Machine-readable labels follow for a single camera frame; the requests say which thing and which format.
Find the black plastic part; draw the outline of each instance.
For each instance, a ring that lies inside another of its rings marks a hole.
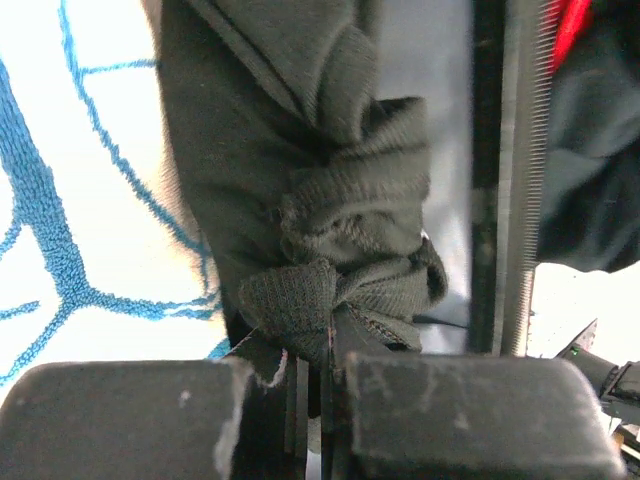
[[[0,478],[230,478],[251,378],[238,359],[39,367],[0,410]]]
[[[617,369],[600,402],[606,414],[640,425],[640,362],[627,362]]]
[[[583,350],[577,344],[570,345],[558,355],[558,358],[568,360],[578,367],[587,377],[598,397],[604,393],[609,380],[611,380],[611,374],[618,368],[617,365]]]
[[[586,379],[561,360],[373,357],[347,366],[365,478],[625,478]]]

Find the blue line pattern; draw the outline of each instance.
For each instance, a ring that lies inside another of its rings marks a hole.
[[[209,290],[207,260],[211,253],[204,236],[193,239],[175,218],[142,183],[134,169],[124,158],[119,146],[103,126],[94,99],[85,88],[85,78],[127,68],[154,68],[155,60],[139,60],[105,67],[82,68],[77,61],[75,40],[67,12],[66,0],[61,0],[58,11],[62,48],[67,68],[73,78],[78,98],[84,103],[93,130],[111,157],[114,167],[126,178],[138,200],[172,233],[174,238],[200,258],[200,274],[204,292]],[[54,173],[46,166],[36,148],[25,118],[14,96],[11,79],[0,58],[0,165],[6,172],[13,190],[12,221],[6,232],[0,232],[0,261],[16,244],[23,226],[31,228],[44,258],[45,268],[51,275],[60,306],[40,335],[13,362],[6,372],[0,371],[0,387],[19,375],[42,352],[56,332],[75,311],[84,307],[122,313],[150,321],[180,317],[208,320],[221,310],[219,292],[195,298],[192,301],[152,302],[142,299],[119,297],[94,288],[88,281],[78,246],[67,224],[61,199],[54,183]],[[0,310],[0,321],[36,311],[39,302],[33,301]],[[209,354],[218,358],[229,350],[228,340],[223,340]]]

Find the dark fabric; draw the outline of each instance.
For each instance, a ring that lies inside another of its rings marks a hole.
[[[640,56],[625,40],[630,14],[596,19],[554,78],[541,262],[613,272],[640,260]]]
[[[412,317],[446,291],[421,235],[424,104],[373,99],[377,2],[356,3],[163,6],[170,138],[225,314],[309,360],[341,303],[384,343],[419,349]]]

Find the dark green fabric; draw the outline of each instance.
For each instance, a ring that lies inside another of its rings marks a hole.
[[[347,0],[163,6],[170,137],[225,313],[315,365],[337,305],[348,304],[382,342],[417,350],[413,315],[447,288],[421,235],[424,102],[373,98],[376,8]]]

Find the white towel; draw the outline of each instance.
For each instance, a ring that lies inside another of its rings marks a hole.
[[[0,404],[48,362],[215,358],[140,0],[0,0]]]

